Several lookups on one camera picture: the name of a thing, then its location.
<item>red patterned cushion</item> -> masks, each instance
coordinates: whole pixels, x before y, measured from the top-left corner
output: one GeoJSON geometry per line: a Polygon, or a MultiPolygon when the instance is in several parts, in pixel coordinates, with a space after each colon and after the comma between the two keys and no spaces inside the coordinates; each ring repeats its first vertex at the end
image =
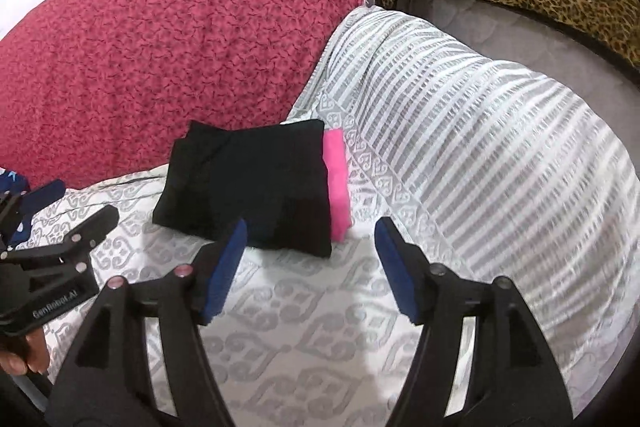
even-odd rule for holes
{"type": "Polygon", "coordinates": [[[362,0],[46,0],[0,41],[0,165],[70,187],[166,163],[189,120],[282,121],[362,0]]]}

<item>finger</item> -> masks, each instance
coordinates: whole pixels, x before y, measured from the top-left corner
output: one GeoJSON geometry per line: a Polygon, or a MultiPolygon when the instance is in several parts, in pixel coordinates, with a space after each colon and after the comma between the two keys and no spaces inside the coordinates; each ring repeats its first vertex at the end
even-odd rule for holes
{"type": "Polygon", "coordinates": [[[0,366],[9,375],[24,375],[27,372],[24,360],[8,351],[0,351],[0,366]]]}
{"type": "Polygon", "coordinates": [[[29,345],[29,354],[27,356],[27,364],[29,368],[36,373],[44,373],[49,368],[49,350],[47,349],[47,341],[44,338],[44,330],[37,330],[27,333],[25,337],[29,345]]]}

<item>metal screw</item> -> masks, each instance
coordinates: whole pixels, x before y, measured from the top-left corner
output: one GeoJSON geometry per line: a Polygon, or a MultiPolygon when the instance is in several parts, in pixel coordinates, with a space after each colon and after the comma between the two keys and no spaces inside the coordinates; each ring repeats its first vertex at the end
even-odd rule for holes
{"type": "Polygon", "coordinates": [[[123,284],[124,284],[124,277],[122,275],[116,275],[114,277],[111,277],[111,279],[107,281],[107,286],[112,290],[116,290],[120,288],[120,286],[122,286],[123,284]]]}
{"type": "Polygon", "coordinates": [[[433,263],[429,267],[429,271],[434,275],[444,275],[447,272],[447,267],[444,264],[433,263]]]}
{"type": "Polygon", "coordinates": [[[190,264],[180,264],[174,268],[174,274],[178,277],[187,277],[193,272],[193,266],[190,264]]]}
{"type": "Polygon", "coordinates": [[[511,279],[502,275],[495,280],[495,283],[503,290],[511,288],[511,279]]]}

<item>gray striped fabric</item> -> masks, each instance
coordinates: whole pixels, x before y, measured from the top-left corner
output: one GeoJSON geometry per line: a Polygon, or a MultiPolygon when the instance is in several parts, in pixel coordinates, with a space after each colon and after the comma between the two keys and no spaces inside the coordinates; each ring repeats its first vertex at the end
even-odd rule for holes
{"type": "Polygon", "coordinates": [[[416,202],[390,203],[409,239],[421,243],[414,217],[424,213],[462,277],[513,278],[574,412],[584,408],[638,324],[640,182],[581,98],[424,20],[358,8],[290,116],[349,120],[350,157],[370,150],[416,202]]]}

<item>blue fabric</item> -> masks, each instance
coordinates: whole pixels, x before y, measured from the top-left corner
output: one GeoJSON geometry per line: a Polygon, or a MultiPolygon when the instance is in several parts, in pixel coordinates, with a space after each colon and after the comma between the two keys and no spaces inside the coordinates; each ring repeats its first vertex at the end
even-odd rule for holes
{"type": "MultiPolygon", "coordinates": [[[[6,191],[12,194],[20,194],[25,190],[27,192],[30,190],[27,178],[20,176],[16,172],[0,168],[0,194],[4,194],[6,191]]],[[[31,237],[31,217],[33,216],[24,216],[22,226],[18,227],[18,231],[14,233],[9,241],[9,247],[17,247],[20,243],[29,240],[31,237]]]]}

